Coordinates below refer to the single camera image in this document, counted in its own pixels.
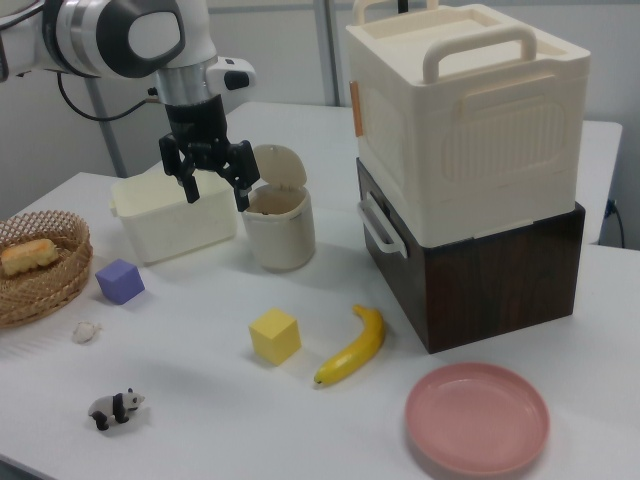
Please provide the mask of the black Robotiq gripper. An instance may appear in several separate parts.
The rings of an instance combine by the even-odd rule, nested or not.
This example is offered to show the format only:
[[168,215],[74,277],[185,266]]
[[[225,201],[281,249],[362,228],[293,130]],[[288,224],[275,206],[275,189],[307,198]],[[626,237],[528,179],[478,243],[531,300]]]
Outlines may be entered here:
[[196,168],[215,171],[225,179],[233,187],[237,210],[245,211],[260,173],[250,142],[231,144],[227,139],[222,97],[216,95],[194,105],[166,105],[165,111],[171,134],[159,140],[162,165],[165,174],[174,177],[183,188],[187,202],[192,204],[200,198],[194,162],[188,155],[189,145],[206,144],[211,152],[196,161]]

